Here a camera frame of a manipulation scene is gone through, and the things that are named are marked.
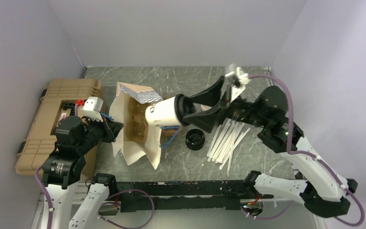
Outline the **patterned paper bag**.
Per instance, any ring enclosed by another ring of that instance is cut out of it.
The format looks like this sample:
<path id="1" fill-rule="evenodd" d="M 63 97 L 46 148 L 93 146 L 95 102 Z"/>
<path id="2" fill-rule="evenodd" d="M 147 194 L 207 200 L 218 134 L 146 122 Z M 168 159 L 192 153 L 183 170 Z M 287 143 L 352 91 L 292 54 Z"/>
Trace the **patterned paper bag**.
<path id="1" fill-rule="evenodd" d="M 120 155 L 127 165 L 146 156 L 156 170 L 161 159 L 161 129 L 149 125 L 145 111 L 151 105 L 162 101 L 162 97 L 149 86 L 118 82 L 116 97 L 109 116 L 124 124 L 121 132 L 112 143 L 113 155 Z"/>

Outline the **single white paper cup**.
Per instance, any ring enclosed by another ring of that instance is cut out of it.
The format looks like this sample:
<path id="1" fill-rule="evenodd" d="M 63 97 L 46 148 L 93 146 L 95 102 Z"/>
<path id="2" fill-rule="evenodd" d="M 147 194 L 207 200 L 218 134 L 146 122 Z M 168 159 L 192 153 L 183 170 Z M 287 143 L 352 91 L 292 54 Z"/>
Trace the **single white paper cup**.
<path id="1" fill-rule="evenodd" d="M 151 126 L 180 126 L 175 112 L 175 97 L 155 103 L 145 110 L 145 119 Z"/>

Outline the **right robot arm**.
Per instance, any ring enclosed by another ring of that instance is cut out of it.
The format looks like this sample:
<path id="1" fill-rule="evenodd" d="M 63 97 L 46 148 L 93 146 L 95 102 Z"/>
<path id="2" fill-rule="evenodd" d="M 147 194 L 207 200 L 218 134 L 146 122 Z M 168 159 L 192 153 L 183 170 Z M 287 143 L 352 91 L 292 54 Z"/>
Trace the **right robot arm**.
<path id="1" fill-rule="evenodd" d="M 184 124 L 195 125 L 211 132 L 224 119 L 260 127 L 258 138 L 274 153 L 281 155 L 303 175 L 302 180 L 287 180 L 251 171 L 244 179 L 244 193 L 249 198 L 274 195 L 304 205 L 311 213 L 323 218 L 340 219 L 349 212 L 355 200 L 358 183 L 336 173 L 313 149 L 303 130 L 294 121 L 293 101 L 287 86 L 279 79 L 267 87 L 255 101 L 249 102 L 234 91 L 242 90 L 251 80 L 221 76 L 206 90 L 189 96 L 187 104 L 204 104 L 208 111 L 183 115 Z"/>

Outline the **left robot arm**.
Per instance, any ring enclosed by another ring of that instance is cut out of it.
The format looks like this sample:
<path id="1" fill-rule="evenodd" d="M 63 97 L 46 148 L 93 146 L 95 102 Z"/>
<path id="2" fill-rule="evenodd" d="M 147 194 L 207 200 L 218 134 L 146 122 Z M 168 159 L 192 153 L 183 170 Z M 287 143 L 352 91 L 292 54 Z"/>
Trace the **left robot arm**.
<path id="1" fill-rule="evenodd" d="M 58 123 L 54 134 L 57 141 L 54 150 L 39 167 L 43 171 L 35 178 L 45 195 L 41 227 L 47 229 L 88 228 L 104 200 L 112 200 L 118 194 L 114 175 L 97 174 L 92 186 L 73 218 L 72 200 L 86 165 L 85 155 L 100 142 L 112 143 L 124 125 L 108 118 L 95 121 L 87 117 L 86 122 L 71 115 Z"/>

